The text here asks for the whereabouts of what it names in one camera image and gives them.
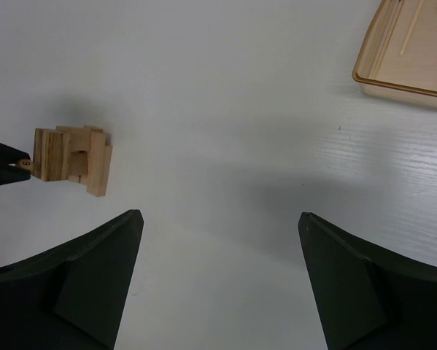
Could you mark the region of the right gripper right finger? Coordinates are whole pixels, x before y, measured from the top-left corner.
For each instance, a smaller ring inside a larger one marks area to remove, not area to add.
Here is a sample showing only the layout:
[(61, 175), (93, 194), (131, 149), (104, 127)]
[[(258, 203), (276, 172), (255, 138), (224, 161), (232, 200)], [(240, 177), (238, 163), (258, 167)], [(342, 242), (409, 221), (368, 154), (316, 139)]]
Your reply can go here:
[(298, 232), (329, 349), (437, 349), (436, 266), (309, 212)]

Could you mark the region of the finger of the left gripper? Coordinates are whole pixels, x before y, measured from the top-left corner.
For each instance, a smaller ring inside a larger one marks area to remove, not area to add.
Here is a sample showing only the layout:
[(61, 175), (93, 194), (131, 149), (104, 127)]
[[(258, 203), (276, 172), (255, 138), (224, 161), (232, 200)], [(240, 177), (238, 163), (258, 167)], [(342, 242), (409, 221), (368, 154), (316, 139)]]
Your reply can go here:
[(31, 172), (10, 165), (0, 165), (0, 186), (28, 181)]
[(0, 143), (0, 165), (15, 165), (21, 159), (31, 159), (28, 153)]

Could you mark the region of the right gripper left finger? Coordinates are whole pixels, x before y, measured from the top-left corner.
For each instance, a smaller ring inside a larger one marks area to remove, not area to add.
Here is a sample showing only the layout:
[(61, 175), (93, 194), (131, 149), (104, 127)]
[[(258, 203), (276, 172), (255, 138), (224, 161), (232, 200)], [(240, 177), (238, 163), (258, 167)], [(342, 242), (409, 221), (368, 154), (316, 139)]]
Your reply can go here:
[(113, 349), (143, 226), (131, 209), (0, 267), (0, 349)]

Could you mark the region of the tiny wood peg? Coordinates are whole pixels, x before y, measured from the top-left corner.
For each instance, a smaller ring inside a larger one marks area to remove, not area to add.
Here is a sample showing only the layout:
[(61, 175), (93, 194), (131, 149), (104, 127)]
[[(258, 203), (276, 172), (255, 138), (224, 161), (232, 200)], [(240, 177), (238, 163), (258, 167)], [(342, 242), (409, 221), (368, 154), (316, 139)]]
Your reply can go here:
[(34, 164), (29, 159), (21, 159), (18, 162), (16, 162), (15, 166), (18, 167), (18, 168), (25, 169), (27, 171), (32, 171), (33, 167), (34, 167)]

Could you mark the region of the grooved wood block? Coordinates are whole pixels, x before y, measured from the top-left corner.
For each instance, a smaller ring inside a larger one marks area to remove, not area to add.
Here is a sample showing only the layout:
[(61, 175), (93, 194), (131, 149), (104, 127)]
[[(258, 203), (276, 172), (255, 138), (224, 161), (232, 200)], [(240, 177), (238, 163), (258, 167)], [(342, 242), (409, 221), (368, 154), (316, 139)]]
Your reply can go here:
[(33, 175), (45, 182), (69, 176), (71, 136), (56, 129), (37, 128), (34, 134)]

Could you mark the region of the small wood cube block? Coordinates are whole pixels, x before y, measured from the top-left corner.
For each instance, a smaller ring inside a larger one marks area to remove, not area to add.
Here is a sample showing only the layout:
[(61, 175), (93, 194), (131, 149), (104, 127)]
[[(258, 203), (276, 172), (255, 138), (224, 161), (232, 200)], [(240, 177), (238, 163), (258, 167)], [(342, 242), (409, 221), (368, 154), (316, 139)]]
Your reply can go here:
[(76, 151), (71, 153), (68, 180), (79, 184), (88, 183), (88, 151)]

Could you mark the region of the long wood block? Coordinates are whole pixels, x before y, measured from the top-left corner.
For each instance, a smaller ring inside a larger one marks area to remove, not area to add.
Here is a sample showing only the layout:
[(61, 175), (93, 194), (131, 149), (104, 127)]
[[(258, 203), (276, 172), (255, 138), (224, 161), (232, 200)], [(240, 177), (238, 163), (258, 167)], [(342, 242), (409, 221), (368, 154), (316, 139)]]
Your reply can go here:
[(107, 192), (107, 182), (113, 147), (108, 135), (100, 130), (90, 129), (90, 149), (88, 150), (87, 192), (103, 197)]
[(57, 131), (69, 134), (71, 152), (87, 152), (90, 149), (90, 129), (57, 126)]

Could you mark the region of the clear amber plastic box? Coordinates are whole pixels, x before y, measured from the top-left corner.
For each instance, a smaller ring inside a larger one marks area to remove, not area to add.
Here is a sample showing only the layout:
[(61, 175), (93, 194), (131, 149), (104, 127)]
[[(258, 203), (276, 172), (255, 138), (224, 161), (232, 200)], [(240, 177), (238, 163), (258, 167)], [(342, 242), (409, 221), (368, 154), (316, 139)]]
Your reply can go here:
[(366, 95), (437, 109), (437, 1), (382, 1), (352, 78)]

